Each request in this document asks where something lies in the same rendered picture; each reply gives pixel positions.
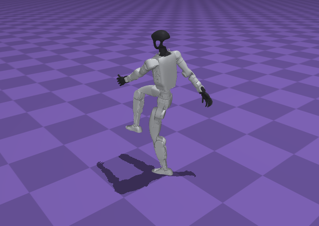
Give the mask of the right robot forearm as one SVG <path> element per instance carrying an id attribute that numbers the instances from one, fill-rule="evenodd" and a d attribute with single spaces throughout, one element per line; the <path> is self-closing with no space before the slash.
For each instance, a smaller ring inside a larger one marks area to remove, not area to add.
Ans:
<path id="1" fill-rule="evenodd" d="M 191 71 L 192 72 L 192 71 Z M 189 76 L 189 81 L 192 82 L 192 84 L 194 85 L 194 87 L 197 89 L 197 91 L 200 93 L 202 92 L 201 87 L 203 87 L 203 85 L 201 84 L 201 82 L 196 78 L 195 74 L 192 72 L 192 74 Z"/>

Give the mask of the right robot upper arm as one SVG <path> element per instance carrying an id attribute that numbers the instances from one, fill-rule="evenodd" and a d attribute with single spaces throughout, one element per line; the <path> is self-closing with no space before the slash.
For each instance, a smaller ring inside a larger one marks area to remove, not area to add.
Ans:
<path id="1" fill-rule="evenodd" d="M 180 69 L 182 69 L 182 75 L 187 78 L 188 76 L 190 76 L 192 74 L 192 72 L 189 70 L 186 62 L 184 61 L 184 59 L 181 56 L 181 53 L 179 51 L 173 51 L 174 54 L 176 55 L 176 63 L 179 66 Z"/>

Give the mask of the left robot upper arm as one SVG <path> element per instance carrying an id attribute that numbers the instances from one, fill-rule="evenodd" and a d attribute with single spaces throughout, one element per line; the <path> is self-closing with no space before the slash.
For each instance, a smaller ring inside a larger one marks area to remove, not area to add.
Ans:
<path id="1" fill-rule="evenodd" d="M 139 73 L 139 77 L 144 76 L 148 71 L 155 69 L 159 65 L 157 59 L 148 59 L 144 62 L 144 65 L 141 68 L 135 69 Z"/>

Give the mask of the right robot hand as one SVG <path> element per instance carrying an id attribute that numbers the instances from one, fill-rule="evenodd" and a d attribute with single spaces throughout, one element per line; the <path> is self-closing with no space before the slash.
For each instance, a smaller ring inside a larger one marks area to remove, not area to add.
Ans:
<path id="1" fill-rule="evenodd" d="M 208 93 L 205 92 L 206 90 L 204 89 L 204 87 L 201 87 L 201 90 L 202 90 L 202 92 L 200 92 L 200 94 L 202 95 L 202 103 L 203 103 L 203 100 L 205 99 L 205 102 L 206 102 L 206 106 L 205 107 L 211 106 L 212 105 L 211 97 L 209 96 Z"/>

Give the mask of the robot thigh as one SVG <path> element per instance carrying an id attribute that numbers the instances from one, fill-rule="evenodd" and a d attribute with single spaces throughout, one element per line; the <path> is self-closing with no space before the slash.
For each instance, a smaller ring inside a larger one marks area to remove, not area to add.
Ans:
<path id="1" fill-rule="evenodd" d="M 163 136 L 160 136 L 160 129 L 161 129 L 161 119 L 164 118 L 166 113 L 165 105 L 159 104 L 158 107 L 154 107 L 149 120 L 149 130 L 151 138 L 155 144 L 157 140 L 161 140 L 164 143 L 164 146 L 166 144 L 166 139 Z"/>
<path id="2" fill-rule="evenodd" d="M 155 85 L 148 85 L 148 86 L 144 86 L 139 88 L 138 90 L 136 90 L 134 92 L 134 97 L 137 100 L 142 100 L 145 96 L 145 94 L 153 96 L 153 97 L 158 97 L 160 94 L 159 89 L 156 88 Z"/>

